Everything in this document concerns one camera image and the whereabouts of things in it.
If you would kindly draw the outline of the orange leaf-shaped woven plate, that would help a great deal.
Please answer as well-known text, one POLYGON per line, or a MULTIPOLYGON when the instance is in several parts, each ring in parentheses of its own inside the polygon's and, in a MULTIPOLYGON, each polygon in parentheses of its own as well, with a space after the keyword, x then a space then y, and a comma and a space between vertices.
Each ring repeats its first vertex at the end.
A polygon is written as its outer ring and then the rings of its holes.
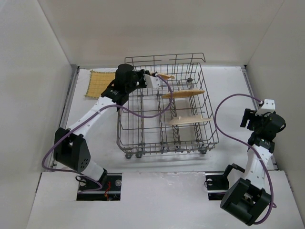
POLYGON ((157 75, 159 77, 161 77, 163 80, 175 79, 175 77, 173 75, 167 75, 167 74, 163 74, 163 73, 157 73, 157 75))

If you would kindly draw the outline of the yellow square woven plate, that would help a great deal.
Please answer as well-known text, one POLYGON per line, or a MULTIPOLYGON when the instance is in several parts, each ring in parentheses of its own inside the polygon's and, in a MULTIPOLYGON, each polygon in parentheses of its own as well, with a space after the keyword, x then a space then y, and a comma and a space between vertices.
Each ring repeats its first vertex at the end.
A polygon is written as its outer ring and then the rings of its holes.
POLYGON ((98 99, 107 86, 115 79, 115 72, 98 72, 90 70, 89 84, 85 97, 98 99))

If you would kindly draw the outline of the orange rounded woven plate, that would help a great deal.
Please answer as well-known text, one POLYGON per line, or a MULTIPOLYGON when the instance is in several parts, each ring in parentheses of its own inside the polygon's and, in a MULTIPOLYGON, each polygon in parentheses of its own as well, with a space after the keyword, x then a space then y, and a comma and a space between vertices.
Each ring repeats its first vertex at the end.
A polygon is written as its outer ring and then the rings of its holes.
POLYGON ((164 95, 162 95, 162 98, 163 99, 187 98, 187 97, 192 97, 192 96, 204 94, 204 93, 205 93, 205 90, 197 90, 197 89, 179 90, 179 91, 174 91, 172 93, 164 94, 164 95))

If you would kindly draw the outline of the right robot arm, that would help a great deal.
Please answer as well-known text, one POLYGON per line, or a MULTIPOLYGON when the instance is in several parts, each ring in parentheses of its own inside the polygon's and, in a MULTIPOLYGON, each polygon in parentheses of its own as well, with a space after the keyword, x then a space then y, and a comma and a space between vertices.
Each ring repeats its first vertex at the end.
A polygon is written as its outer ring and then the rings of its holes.
POLYGON ((265 181, 270 177, 266 166, 275 149, 273 140, 285 125, 274 103, 244 112, 240 126, 252 132, 247 141, 247 165, 243 176, 225 193, 220 207, 247 226, 255 224, 272 205, 273 194, 265 190, 265 181))

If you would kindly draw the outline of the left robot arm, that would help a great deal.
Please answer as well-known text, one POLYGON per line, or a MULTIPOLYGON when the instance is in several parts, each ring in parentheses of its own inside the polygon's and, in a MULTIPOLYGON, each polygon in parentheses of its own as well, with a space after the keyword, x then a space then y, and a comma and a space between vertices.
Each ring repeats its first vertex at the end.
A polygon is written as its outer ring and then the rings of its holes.
POLYGON ((110 116, 117 113, 131 93, 137 89, 157 88, 160 85, 156 73, 136 71, 129 64, 119 65, 115 78, 94 106, 67 129, 59 128, 56 131, 53 158, 78 174, 100 181, 105 170, 92 160, 87 141, 110 116))

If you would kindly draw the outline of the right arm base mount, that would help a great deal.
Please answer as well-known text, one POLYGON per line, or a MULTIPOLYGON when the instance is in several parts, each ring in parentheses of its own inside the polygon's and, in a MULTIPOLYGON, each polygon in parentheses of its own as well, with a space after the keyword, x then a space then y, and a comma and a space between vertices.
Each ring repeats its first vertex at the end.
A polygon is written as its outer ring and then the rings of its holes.
POLYGON ((226 173, 212 172, 205 173, 204 186, 207 188, 208 199, 222 200, 229 189, 229 180, 226 173))

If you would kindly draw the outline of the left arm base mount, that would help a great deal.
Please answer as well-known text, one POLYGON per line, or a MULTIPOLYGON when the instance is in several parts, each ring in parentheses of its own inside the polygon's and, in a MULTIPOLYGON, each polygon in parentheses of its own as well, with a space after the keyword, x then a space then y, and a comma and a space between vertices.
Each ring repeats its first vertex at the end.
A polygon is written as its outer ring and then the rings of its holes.
POLYGON ((102 188, 95 182, 76 176, 79 182, 77 201, 120 201, 122 173, 108 173, 102 180, 102 188))

